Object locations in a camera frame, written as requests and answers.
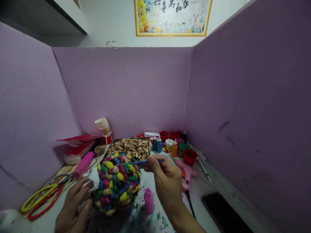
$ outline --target hand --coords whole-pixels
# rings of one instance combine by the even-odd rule
[[[91,210],[93,199],[88,198],[79,215],[76,214],[82,198],[94,185],[92,181],[82,187],[88,181],[89,178],[84,177],[69,189],[64,206],[56,218],[55,233],[84,232],[87,216]]]
[[[148,163],[144,163],[144,170],[154,173],[156,193],[170,218],[170,215],[178,213],[184,207],[181,198],[181,169],[163,155],[149,156],[147,160]]]

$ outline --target stacked paper cups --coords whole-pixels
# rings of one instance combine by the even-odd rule
[[[112,142],[111,130],[109,123],[105,117],[96,120],[95,125],[99,128],[99,130],[103,134],[103,143],[106,147],[110,146]]]

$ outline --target colorful painted ball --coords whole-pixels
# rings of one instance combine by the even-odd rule
[[[139,191],[140,170],[130,155],[115,153],[98,164],[100,185],[95,191],[95,204],[101,212],[112,216],[117,210],[133,206]]]

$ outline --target purple partition board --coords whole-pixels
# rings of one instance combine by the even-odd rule
[[[0,209],[20,208],[81,129],[53,50],[0,22]]]
[[[192,48],[53,48],[84,132],[114,138],[183,126]]]
[[[310,232],[311,4],[257,0],[193,51],[185,129],[284,232]]]

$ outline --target blue paintbrush handle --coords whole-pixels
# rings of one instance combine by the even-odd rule
[[[144,160],[144,161],[137,161],[137,162],[131,162],[130,164],[140,164],[140,163],[147,163],[148,160]]]

